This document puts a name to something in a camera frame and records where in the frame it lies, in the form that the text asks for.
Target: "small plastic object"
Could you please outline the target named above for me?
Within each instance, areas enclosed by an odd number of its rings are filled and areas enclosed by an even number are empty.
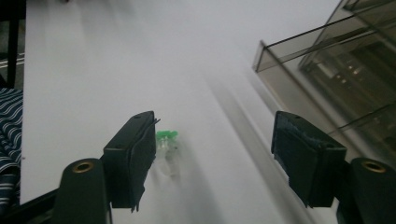
[[[178,175],[177,132],[158,131],[156,162],[164,175]]]

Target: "white table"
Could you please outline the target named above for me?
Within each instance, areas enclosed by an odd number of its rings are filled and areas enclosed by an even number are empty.
[[[260,39],[322,25],[337,0],[27,4],[22,203],[154,110],[157,130],[179,131],[180,175],[154,163],[140,211],[113,210],[115,223],[336,222],[303,208],[272,159],[274,118],[251,66]]]

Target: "striped fabric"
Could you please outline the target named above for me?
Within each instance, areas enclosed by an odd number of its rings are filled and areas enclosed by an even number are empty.
[[[0,89],[0,216],[20,200],[22,91]]]

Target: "green object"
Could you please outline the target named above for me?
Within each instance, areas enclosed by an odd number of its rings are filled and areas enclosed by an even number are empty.
[[[158,131],[156,134],[157,139],[160,138],[176,138],[178,132],[176,131]]]

